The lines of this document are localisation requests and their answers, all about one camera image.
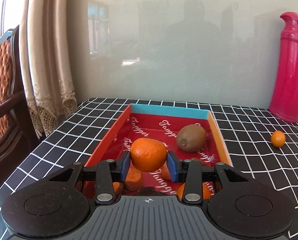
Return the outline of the dark water chestnut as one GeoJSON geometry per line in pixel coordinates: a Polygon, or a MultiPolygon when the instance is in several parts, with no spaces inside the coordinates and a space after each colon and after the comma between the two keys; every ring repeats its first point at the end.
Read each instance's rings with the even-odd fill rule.
{"type": "Polygon", "coordinates": [[[199,158],[191,158],[192,161],[198,161],[201,163],[202,166],[206,166],[205,162],[202,159],[199,158]]]}
{"type": "Polygon", "coordinates": [[[153,187],[143,187],[139,189],[135,195],[136,196],[166,196],[165,193],[156,191],[153,187]]]}

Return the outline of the orange carrot chunk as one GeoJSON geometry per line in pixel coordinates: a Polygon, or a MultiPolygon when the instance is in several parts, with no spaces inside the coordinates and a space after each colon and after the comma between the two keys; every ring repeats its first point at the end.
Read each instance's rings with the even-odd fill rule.
{"type": "Polygon", "coordinates": [[[143,186],[142,173],[136,168],[130,168],[124,181],[126,191],[138,191],[143,186]]]}

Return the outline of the brown kiwi fruit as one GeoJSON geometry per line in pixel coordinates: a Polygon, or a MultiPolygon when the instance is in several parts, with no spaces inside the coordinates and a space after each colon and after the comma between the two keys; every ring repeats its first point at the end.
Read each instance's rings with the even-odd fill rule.
{"type": "Polygon", "coordinates": [[[206,143],[206,130],[196,124],[185,126],[178,132],[176,143],[184,152],[199,151],[206,143]]]}

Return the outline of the small mandarin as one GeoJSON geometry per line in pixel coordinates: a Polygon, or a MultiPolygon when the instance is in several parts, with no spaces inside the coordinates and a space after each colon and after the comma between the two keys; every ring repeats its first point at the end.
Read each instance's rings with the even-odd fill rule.
{"type": "Polygon", "coordinates": [[[271,135],[271,142],[274,147],[280,148],[285,144],[286,136],[282,131],[275,131],[271,135]]]}
{"type": "Polygon", "coordinates": [[[142,172],[154,172],[160,169],[167,158],[167,148],[159,140],[139,138],[130,149],[133,166],[142,172]]]}

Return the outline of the large orange mandarin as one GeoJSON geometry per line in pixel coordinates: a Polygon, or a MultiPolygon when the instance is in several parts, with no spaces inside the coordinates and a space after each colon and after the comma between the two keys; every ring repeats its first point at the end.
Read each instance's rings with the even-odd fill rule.
{"type": "Polygon", "coordinates": [[[176,191],[176,196],[179,200],[185,199],[188,194],[199,195],[200,200],[208,200],[212,197],[212,191],[209,190],[206,183],[202,183],[202,185],[198,187],[183,183],[176,191]]]}

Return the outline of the small carrot piece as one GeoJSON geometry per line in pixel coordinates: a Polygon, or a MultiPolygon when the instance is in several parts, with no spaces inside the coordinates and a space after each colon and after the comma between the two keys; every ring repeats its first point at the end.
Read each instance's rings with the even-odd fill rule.
{"type": "Polygon", "coordinates": [[[171,180],[170,172],[166,163],[160,168],[160,176],[165,180],[171,180]]]}

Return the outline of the black white grid tablecloth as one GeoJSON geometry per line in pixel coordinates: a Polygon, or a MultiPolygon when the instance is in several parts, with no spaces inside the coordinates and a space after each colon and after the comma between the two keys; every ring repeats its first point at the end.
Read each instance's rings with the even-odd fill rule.
{"type": "MultiPolygon", "coordinates": [[[[74,161],[86,162],[93,150],[131,99],[90,98],[77,112],[19,164],[0,186],[0,210],[6,196],[74,161]]],[[[290,229],[298,239],[298,121],[275,118],[263,108],[215,105],[201,102],[135,100],[136,104],[210,110],[220,128],[234,167],[282,191],[294,203],[296,214],[290,229]],[[282,131],[285,144],[274,147],[271,135],[282,131]]],[[[0,213],[0,239],[9,233],[0,213]]]]}

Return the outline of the wooden sofa with cushions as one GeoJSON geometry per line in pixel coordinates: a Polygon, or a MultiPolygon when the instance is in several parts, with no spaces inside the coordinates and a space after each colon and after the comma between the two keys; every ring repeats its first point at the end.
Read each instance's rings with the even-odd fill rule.
{"type": "Polygon", "coordinates": [[[38,143],[22,84],[19,29],[9,29],[0,38],[0,186],[38,143]]]}

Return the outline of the colourful cardboard box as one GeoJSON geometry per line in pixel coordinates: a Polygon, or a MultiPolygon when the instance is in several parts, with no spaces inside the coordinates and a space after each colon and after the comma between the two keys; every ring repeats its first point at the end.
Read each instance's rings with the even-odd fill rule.
{"type": "Polygon", "coordinates": [[[94,166],[106,159],[118,159],[139,138],[161,141],[180,160],[196,158],[208,167],[218,162],[232,164],[210,110],[130,104],[105,134],[86,165],[94,166]],[[177,146],[176,135],[187,125],[201,126],[206,130],[206,142],[198,152],[186,153],[177,146]]]}

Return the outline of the pink thermos flask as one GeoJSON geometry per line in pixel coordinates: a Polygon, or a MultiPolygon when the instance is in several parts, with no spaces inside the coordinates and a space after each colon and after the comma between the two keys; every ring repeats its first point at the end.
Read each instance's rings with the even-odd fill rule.
{"type": "Polygon", "coordinates": [[[298,14],[280,15],[285,27],[280,34],[278,72],[269,111],[289,123],[298,120],[298,14]]]}

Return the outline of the beige lace curtain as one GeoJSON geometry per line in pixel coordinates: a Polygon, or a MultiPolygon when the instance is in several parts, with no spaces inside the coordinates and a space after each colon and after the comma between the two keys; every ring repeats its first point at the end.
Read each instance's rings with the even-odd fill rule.
{"type": "Polygon", "coordinates": [[[67,42],[66,0],[24,0],[19,56],[26,102],[38,138],[77,108],[67,42]]]}

